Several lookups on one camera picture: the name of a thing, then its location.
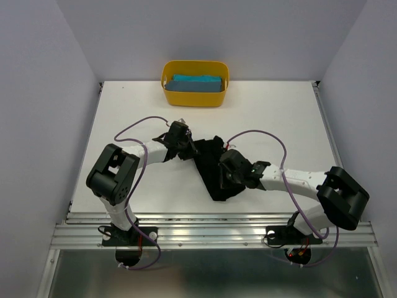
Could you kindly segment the black t shirt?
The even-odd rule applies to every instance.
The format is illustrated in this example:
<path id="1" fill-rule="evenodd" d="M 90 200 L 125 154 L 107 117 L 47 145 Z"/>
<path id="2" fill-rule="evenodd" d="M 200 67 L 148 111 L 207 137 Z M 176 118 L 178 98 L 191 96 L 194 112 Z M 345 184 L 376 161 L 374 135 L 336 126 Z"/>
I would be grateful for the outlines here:
<path id="1" fill-rule="evenodd" d="M 220 157 L 226 151 L 222 138 L 214 136 L 211 140 L 196 140 L 194 145 L 198 150 L 198 155 L 194 157 L 196 168 L 213 201 L 224 202 L 245 190 L 246 187 L 241 184 L 229 184 L 226 188 L 221 186 L 221 182 L 226 180 L 220 166 Z"/>

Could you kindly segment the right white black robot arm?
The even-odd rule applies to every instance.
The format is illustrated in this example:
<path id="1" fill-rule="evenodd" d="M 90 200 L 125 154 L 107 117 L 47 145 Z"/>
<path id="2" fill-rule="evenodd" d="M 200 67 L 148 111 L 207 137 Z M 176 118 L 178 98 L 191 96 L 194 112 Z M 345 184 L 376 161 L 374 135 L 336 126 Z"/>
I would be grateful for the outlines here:
<path id="1" fill-rule="evenodd" d="M 222 154 L 220 166 L 230 184 L 283 191 L 292 199 L 299 195 L 319 203 L 307 210 L 297 207 L 286 226 L 275 231 L 274 239 L 289 243 L 300 242 L 324 228 L 355 230 L 370 198 L 368 192 L 338 166 L 326 172 L 283 169 L 265 161 L 251 163 L 237 150 Z"/>

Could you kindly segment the yellow plastic basket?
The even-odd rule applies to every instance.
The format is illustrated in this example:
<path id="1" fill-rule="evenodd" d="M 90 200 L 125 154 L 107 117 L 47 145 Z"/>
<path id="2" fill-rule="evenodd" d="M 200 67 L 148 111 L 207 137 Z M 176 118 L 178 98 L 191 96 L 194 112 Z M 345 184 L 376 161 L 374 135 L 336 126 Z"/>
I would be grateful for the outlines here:
<path id="1" fill-rule="evenodd" d="M 221 90 L 219 92 L 182 92 L 166 89 L 166 85 L 174 75 L 187 76 L 219 76 Z M 206 60 L 171 60 L 164 65 L 161 75 L 161 86 L 167 102 L 173 106 L 185 107 L 219 107 L 228 89 L 230 73 L 228 66 L 220 61 Z"/>

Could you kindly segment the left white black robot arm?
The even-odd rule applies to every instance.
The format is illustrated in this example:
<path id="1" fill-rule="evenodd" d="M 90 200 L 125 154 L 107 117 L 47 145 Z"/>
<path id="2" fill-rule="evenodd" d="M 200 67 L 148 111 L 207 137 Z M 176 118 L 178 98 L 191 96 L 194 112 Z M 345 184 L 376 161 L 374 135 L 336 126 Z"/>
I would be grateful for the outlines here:
<path id="1" fill-rule="evenodd" d="M 119 147 L 114 143 L 105 146 L 86 179 L 86 186 L 103 203 L 110 215 L 110 226 L 102 234 L 109 240 L 126 246 L 136 245 L 142 237 L 138 232 L 138 219 L 132 212 L 128 198 L 140 181 L 135 179 L 138 169 L 165 163 L 175 157 L 190 159 L 198 153 L 194 147 L 189 126 L 174 121 L 169 130 L 150 142 L 137 146 Z"/>

